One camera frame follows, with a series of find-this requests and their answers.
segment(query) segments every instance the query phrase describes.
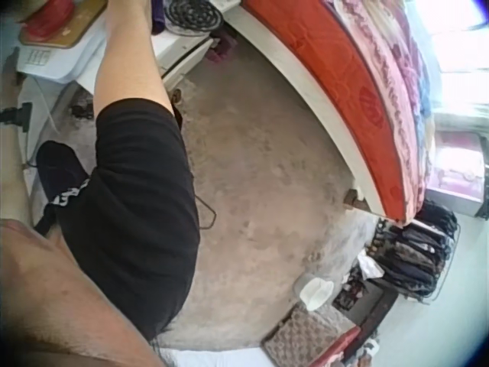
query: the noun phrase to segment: white sheet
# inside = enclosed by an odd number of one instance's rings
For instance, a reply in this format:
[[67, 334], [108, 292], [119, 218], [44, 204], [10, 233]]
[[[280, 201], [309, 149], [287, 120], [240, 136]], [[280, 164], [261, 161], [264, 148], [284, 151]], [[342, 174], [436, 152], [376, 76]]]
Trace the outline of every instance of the white sheet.
[[261, 348], [227, 352], [190, 352], [164, 349], [175, 359], [176, 367], [274, 367]]

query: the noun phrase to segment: red object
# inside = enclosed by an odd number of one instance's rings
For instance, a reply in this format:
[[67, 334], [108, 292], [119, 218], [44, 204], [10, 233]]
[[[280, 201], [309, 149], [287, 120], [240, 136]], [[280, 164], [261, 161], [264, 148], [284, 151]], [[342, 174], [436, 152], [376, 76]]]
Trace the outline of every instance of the red object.
[[243, 6], [304, 64], [329, 96], [365, 159], [387, 218], [405, 222], [393, 128], [354, 40], [322, 0], [245, 0]]
[[48, 40], [68, 23], [74, 11], [73, 0], [49, 0], [25, 21], [24, 28], [33, 41]]
[[358, 326], [353, 327], [343, 335], [339, 337], [322, 355], [320, 355], [310, 367], [323, 367], [326, 365], [329, 360], [343, 352], [353, 340], [358, 336], [361, 332], [361, 329]]

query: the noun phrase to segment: hand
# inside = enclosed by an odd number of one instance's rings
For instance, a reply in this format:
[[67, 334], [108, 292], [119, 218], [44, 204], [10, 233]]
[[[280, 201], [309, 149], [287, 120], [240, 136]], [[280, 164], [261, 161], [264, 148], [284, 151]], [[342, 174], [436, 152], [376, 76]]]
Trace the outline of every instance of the hand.
[[17, 72], [19, 49], [16, 47], [12, 55], [7, 57], [2, 69], [2, 84], [0, 85], [0, 109], [17, 107], [18, 96], [22, 90], [25, 75]]

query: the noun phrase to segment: bed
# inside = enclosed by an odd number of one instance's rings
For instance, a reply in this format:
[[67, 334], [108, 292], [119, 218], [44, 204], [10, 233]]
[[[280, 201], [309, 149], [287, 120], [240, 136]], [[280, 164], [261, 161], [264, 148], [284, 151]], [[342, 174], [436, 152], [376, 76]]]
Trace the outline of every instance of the bed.
[[225, 17], [324, 125], [357, 199], [411, 222], [424, 199], [434, 124], [403, 0], [245, 0]]

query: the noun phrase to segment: white bed frame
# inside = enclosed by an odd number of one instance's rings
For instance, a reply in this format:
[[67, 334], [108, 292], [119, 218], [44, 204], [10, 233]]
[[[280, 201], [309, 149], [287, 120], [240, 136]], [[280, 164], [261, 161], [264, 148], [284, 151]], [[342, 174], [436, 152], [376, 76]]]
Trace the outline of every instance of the white bed frame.
[[322, 123], [355, 178], [355, 200], [365, 200], [372, 213], [385, 217], [374, 180], [355, 140], [336, 107], [299, 59], [272, 32], [241, 6], [227, 11], [225, 20], [253, 44], [303, 97]]

